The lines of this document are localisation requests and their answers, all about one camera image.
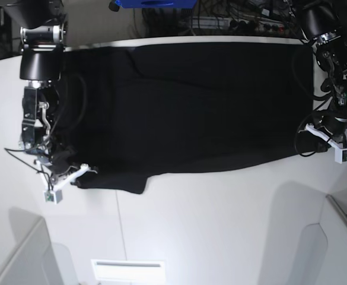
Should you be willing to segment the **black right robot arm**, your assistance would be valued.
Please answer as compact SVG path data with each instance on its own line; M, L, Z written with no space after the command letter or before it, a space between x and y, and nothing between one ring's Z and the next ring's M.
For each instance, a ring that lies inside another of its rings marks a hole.
M62 1L5 1L4 11L20 26L20 78L23 95L21 138L26 154L36 157L56 179L69 172L69 150L60 146L56 129L63 112L58 91L66 46L68 16Z

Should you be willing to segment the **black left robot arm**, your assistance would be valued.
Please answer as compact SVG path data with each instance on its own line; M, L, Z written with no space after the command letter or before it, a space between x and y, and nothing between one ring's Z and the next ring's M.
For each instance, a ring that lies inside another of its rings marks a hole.
M327 73L321 90L332 97L325 115L314 115L316 129L328 137L341 136L347 127L347 44L342 25L329 1L293 1L296 22L316 46L316 60Z

